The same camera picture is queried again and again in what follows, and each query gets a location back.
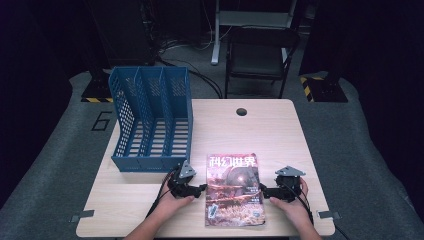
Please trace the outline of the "red cover magazine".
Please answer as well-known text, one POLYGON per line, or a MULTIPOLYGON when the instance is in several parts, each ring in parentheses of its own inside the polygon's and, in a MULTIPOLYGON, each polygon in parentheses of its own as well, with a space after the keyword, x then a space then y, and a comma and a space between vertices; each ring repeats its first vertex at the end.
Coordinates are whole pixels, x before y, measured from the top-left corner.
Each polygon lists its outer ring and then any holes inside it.
POLYGON ((206 180, 206 226, 245 227, 265 223, 258 160, 254 153, 210 154, 206 180))

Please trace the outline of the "black cabinet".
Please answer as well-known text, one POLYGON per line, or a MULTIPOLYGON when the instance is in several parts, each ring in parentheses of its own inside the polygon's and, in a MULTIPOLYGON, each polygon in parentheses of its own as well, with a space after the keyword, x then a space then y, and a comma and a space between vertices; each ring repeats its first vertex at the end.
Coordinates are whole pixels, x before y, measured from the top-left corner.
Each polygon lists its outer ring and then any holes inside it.
POLYGON ((141 0, 87 0, 111 67, 152 66, 141 0))

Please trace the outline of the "white metal desk frame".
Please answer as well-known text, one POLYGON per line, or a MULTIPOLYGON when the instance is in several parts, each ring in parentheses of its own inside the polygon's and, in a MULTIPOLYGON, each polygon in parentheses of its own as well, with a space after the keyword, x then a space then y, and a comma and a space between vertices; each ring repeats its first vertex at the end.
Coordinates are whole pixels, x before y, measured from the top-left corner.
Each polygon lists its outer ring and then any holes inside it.
POLYGON ((266 27, 289 27, 294 17, 297 0, 289 0, 288 12, 252 12, 239 10, 221 10, 220 0, 215 0, 215 30, 211 64, 219 63, 220 55, 220 27, 221 26, 244 26, 259 25, 266 27))

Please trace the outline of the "blue plastic file rack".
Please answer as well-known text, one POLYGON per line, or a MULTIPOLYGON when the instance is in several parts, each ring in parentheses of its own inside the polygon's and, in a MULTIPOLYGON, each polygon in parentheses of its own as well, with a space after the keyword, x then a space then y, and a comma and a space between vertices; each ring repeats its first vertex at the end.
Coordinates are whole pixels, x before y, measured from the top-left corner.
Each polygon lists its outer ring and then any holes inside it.
POLYGON ((116 67, 109 77, 119 138, 112 160, 122 172, 168 172, 190 159, 193 129, 188 69, 116 67))

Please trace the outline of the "person's left hand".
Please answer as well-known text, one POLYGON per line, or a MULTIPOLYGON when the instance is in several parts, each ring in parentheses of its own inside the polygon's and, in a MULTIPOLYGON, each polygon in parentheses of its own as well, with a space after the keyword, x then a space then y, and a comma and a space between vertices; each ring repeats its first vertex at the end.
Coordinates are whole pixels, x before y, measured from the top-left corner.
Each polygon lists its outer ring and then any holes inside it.
POLYGON ((170 219, 179 209, 189 205, 194 199, 194 196, 175 198, 170 190, 165 187, 161 192, 159 203, 153 215, 170 219))

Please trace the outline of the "black striped stand base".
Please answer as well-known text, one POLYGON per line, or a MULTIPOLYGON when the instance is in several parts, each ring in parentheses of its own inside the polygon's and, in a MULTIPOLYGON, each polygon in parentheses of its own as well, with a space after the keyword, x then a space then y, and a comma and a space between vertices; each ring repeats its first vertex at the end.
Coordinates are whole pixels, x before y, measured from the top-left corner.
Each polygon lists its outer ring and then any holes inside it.
POLYGON ((324 77, 301 76, 300 81, 309 102, 347 103, 348 99, 337 81, 324 77))
POLYGON ((110 74, 103 69, 90 70, 89 73, 91 80, 81 94, 81 101, 90 103, 112 102, 108 83, 110 74))

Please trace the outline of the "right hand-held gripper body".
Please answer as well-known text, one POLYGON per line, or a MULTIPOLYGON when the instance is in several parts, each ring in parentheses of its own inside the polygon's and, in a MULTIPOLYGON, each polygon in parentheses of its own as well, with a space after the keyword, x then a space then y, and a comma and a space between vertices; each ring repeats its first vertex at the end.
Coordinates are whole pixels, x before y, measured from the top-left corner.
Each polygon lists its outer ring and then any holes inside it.
POLYGON ((301 193, 300 177, 304 176, 305 172, 292 166, 286 166, 277 170, 276 174, 276 198, 280 200, 293 201, 301 193))

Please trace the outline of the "grey metal table bracket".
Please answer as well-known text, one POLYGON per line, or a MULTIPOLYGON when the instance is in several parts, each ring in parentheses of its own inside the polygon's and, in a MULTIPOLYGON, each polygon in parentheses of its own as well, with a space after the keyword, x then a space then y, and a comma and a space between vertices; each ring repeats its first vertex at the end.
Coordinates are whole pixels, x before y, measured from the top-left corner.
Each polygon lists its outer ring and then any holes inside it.
POLYGON ((75 223, 75 222, 78 222, 81 218, 87 218, 87 217, 93 217, 93 216, 94 216, 94 210, 84 210, 72 215, 69 222, 75 223))
POLYGON ((333 220, 337 220, 342 218, 337 211, 318 211, 317 214, 320 219, 332 218, 333 220))

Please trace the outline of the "black folding chair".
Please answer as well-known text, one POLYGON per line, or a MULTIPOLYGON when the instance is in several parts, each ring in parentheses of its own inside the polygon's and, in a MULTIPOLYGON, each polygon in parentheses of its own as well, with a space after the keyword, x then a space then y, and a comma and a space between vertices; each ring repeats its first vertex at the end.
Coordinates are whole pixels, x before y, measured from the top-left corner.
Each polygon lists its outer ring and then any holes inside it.
POLYGON ((286 27, 244 25, 232 29, 227 39, 224 97, 231 78, 281 81, 283 95, 299 34, 286 27))

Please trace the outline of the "person's right hand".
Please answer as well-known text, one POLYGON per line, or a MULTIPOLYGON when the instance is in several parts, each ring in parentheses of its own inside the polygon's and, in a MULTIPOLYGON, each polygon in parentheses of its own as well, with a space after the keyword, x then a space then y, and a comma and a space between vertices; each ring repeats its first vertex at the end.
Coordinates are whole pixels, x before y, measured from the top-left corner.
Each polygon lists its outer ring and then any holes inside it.
POLYGON ((298 199, 293 200, 292 202, 285 202, 275 197, 270 198, 270 202, 284 212, 293 226, 294 223, 300 221, 309 220, 311 222, 309 217, 309 210, 307 209, 308 186, 303 178, 300 179, 300 186, 302 193, 299 195, 298 199))

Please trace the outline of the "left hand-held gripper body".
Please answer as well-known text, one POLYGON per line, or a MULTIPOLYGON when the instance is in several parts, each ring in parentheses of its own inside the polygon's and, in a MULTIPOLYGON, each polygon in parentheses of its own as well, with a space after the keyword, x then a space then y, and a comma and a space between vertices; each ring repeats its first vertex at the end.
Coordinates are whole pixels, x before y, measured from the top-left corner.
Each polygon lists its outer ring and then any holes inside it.
POLYGON ((178 164, 172 171, 167 186, 175 198, 184 198, 193 196, 198 191, 195 186, 191 186, 189 182, 196 175, 196 171, 192 168, 187 160, 182 164, 178 164))

